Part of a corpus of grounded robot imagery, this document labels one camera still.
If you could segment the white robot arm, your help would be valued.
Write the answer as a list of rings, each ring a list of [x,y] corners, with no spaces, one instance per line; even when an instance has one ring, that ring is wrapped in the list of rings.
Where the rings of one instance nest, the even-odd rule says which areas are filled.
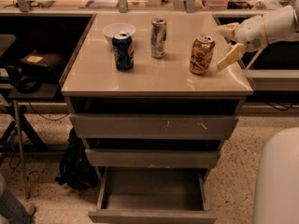
[[[299,4],[287,5],[240,23],[218,27],[218,33],[235,42],[217,62],[224,70],[254,52],[280,41],[296,41]],[[263,146],[258,165],[252,224],[299,224],[299,128],[273,135]]]

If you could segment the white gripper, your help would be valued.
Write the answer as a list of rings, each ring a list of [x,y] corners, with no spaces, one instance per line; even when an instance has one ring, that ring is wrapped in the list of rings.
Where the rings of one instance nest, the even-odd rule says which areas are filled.
[[[247,52],[264,49],[268,45],[263,17],[257,15],[242,21],[219,25],[217,31],[220,35],[234,40],[238,43],[217,62],[217,69],[224,70],[229,65],[240,60]]]

